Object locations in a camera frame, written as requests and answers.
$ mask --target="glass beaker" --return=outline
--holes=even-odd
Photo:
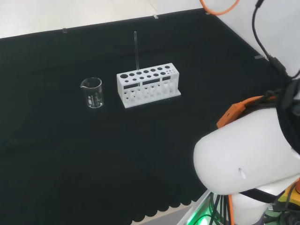
[[[99,78],[87,78],[81,83],[80,87],[84,90],[88,107],[99,108],[103,105],[102,81]]]

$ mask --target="white wall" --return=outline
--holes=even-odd
[[[156,1],[0,0],[0,38],[150,16]]]
[[[158,0],[159,14],[170,9],[180,11],[199,8],[198,0]],[[214,10],[225,9],[235,0],[206,0]],[[231,29],[263,54],[251,28],[252,13],[257,0],[240,0],[231,12],[220,16]],[[300,69],[300,1],[265,0],[256,16],[256,31],[266,50],[277,57],[287,68],[290,75]]]

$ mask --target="table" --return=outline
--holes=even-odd
[[[124,109],[116,74],[173,63],[180,98]],[[193,148],[233,103],[282,86],[257,52],[202,9],[0,40],[0,222],[141,221],[205,191]],[[103,81],[89,109],[80,83]]]

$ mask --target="orange cable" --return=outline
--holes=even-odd
[[[233,197],[231,195],[228,195],[229,199],[229,211],[230,211],[230,221],[231,225],[234,225],[234,216],[233,216]]]
[[[203,8],[205,9],[206,12],[213,14],[213,15],[223,15],[228,13],[229,11],[231,11],[238,3],[240,0],[236,0],[235,3],[227,10],[223,11],[223,12],[215,12],[209,8],[207,8],[206,4],[204,3],[204,0],[200,0],[201,5],[203,6]]]

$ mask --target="glass stirring rod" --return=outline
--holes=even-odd
[[[139,49],[137,47],[137,34],[136,34],[136,31],[135,31],[135,62],[136,62],[136,70],[139,70],[140,69],[140,66],[139,66]]]

